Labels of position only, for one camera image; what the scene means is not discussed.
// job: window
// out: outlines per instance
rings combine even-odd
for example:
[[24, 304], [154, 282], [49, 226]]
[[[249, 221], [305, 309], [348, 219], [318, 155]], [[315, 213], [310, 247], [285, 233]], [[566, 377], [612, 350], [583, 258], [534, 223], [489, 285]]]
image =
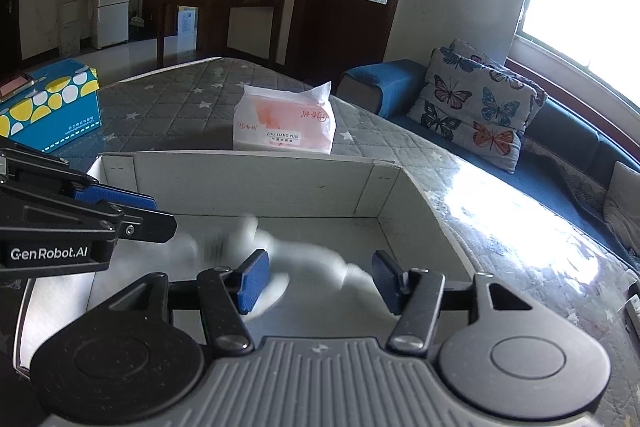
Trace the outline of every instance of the window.
[[640, 0], [527, 0], [518, 33], [640, 106]]

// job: sofa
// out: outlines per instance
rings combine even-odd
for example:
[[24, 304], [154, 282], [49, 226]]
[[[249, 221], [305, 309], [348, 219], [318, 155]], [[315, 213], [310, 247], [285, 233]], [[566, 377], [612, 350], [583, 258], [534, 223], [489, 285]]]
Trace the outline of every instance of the sofa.
[[424, 86], [427, 68], [395, 60], [343, 74], [337, 96], [434, 142], [500, 178], [564, 217], [627, 264], [640, 259], [607, 228], [602, 205], [616, 162], [640, 164], [593, 125], [549, 98], [527, 127], [513, 174], [444, 139], [406, 114]]

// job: cardboard box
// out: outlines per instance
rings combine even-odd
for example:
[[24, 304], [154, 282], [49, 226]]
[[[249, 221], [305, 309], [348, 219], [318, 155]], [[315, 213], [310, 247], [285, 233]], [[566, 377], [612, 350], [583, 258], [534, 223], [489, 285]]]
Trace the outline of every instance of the cardboard box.
[[[187, 280], [216, 266], [214, 245], [244, 214], [258, 217], [258, 228], [278, 240], [274, 248], [293, 242], [286, 247], [299, 256], [319, 255], [318, 245], [370, 272], [372, 254], [386, 250], [405, 269], [463, 281], [473, 273], [409, 174], [390, 162], [280, 152], [110, 153], [89, 174], [151, 194], [158, 208], [174, 213], [178, 229], [165, 245], [119, 240], [107, 271], [30, 280], [14, 359], [25, 374], [44, 340], [142, 275], [162, 271]], [[257, 344], [265, 335], [369, 336], [384, 343], [395, 325], [390, 314], [363, 311], [353, 294], [312, 289], [299, 266], [279, 262], [272, 250], [271, 274], [281, 272], [290, 276], [284, 297], [246, 323]], [[466, 312], [443, 312], [436, 341], [466, 319]], [[204, 342], [198, 311], [175, 312], [174, 325]]]
[[0, 104], [0, 136], [50, 153], [100, 127], [94, 68], [67, 59], [31, 76], [33, 87]]

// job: blue gripper pad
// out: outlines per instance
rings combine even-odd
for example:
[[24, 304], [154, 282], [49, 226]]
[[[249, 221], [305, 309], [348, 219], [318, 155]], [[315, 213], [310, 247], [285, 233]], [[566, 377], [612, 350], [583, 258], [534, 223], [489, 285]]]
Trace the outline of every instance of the blue gripper pad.
[[246, 315], [254, 309], [258, 297], [269, 282], [269, 254], [256, 250], [238, 268], [242, 279], [238, 290], [238, 312]]
[[400, 315], [407, 300], [402, 268], [384, 250], [377, 250], [371, 259], [371, 274], [386, 307]]
[[109, 203], [125, 204], [146, 210], [158, 209], [156, 200], [151, 196], [100, 184], [89, 185], [83, 190], [76, 190], [74, 199], [89, 204], [96, 204], [98, 201], [104, 200], [109, 201]]

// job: butterfly pillow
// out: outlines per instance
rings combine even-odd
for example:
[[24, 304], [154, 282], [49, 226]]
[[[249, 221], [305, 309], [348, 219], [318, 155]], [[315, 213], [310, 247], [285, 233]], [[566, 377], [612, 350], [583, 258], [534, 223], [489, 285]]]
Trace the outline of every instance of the butterfly pillow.
[[436, 49], [408, 116], [513, 173], [536, 91], [520, 82], [497, 82], [499, 73], [451, 47]]
[[485, 66], [489, 66], [491, 68], [494, 68], [494, 70], [497, 70], [492, 77], [495, 82], [508, 82], [510, 86], [513, 87], [513, 89], [518, 89], [518, 85], [525, 84], [526, 86], [532, 87], [536, 91], [535, 97], [533, 97], [529, 101], [530, 114], [526, 122], [527, 126], [534, 119], [540, 108], [545, 105], [548, 94], [530, 78], [522, 76], [515, 71], [511, 71], [506, 66], [498, 64], [498, 62], [495, 62], [495, 60], [493, 60], [491, 57], [482, 53], [471, 44], [468, 44], [468, 42], [461, 41], [460, 39], [454, 39], [449, 47], [463, 57], [469, 57], [471, 58], [471, 60], [480, 62]]

